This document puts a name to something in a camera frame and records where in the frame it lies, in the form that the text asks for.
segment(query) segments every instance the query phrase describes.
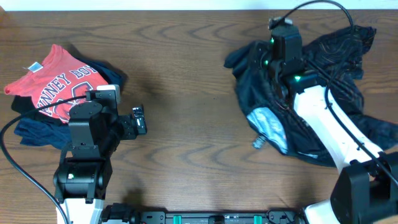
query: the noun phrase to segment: green clamp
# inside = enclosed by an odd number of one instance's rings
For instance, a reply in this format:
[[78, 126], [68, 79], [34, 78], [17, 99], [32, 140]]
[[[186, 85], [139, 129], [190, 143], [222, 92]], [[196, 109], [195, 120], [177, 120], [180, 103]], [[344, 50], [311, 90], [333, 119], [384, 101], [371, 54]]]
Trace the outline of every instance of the green clamp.
[[254, 224], [262, 224], [262, 216], [255, 215], [254, 216]]
[[181, 215], [174, 215], [174, 216], [173, 216], [173, 224], [182, 224], [182, 217], [181, 217]]

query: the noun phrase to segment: clothing tag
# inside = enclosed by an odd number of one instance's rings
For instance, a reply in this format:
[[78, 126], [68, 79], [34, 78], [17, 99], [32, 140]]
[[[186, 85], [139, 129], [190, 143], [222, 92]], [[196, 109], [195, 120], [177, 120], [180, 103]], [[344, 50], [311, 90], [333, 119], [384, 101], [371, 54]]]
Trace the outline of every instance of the clothing tag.
[[35, 62], [35, 63], [33, 63], [33, 65], [31, 65], [27, 69], [29, 69], [31, 72], [35, 73], [35, 72], [39, 71], [42, 68], [43, 68], [43, 65], [41, 65], [39, 62]]

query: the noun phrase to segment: light blue fabric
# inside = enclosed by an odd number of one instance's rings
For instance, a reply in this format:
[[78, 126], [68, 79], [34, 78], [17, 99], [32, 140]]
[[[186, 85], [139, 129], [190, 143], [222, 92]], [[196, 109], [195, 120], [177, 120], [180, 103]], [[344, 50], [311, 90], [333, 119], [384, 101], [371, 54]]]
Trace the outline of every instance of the light blue fabric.
[[256, 108], [247, 116], [247, 119], [268, 141], [277, 144], [283, 154], [287, 153], [284, 127], [269, 108]]

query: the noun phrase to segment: white wall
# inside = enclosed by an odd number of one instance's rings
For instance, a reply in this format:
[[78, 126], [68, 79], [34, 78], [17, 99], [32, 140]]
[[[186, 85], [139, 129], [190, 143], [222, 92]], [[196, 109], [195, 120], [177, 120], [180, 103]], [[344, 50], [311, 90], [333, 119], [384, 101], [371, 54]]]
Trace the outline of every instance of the white wall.
[[[0, 0], [6, 11], [291, 9], [307, 0]], [[336, 0], [347, 9], [398, 9], [398, 0]], [[336, 9], [325, 3], [307, 9]]]

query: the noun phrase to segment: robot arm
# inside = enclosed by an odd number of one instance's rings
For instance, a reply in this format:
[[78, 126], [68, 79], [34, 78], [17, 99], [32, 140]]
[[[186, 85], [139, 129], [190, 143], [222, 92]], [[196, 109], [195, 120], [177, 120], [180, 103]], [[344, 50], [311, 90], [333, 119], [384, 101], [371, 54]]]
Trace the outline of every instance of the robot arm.
[[[266, 60], [270, 61], [267, 69], [274, 88], [315, 131], [340, 174], [330, 200], [304, 209], [307, 223], [372, 223], [396, 215], [397, 187], [332, 115], [325, 102], [326, 83], [320, 78], [320, 71], [302, 59], [299, 30], [291, 22], [282, 22], [272, 30], [271, 36], [273, 54]], [[328, 100], [349, 131], [393, 176], [397, 176], [398, 154], [385, 155], [353, 124], [330, 92]]]
[[[117, 85], [99, 86], [86, 92], [87, 102], [70, 110], [72, 142], [61, 152], [54, 174], [55, 198], [73, 224], [97, 224], [102, 213], [106, 187], [112, 175], [111, 155], [121, 140], [146, 134], [144, 110], [119, 115]], [[68, 151], [73, 157], [66, 158]], [[64, 224], [57, 209], [57, 220]]]

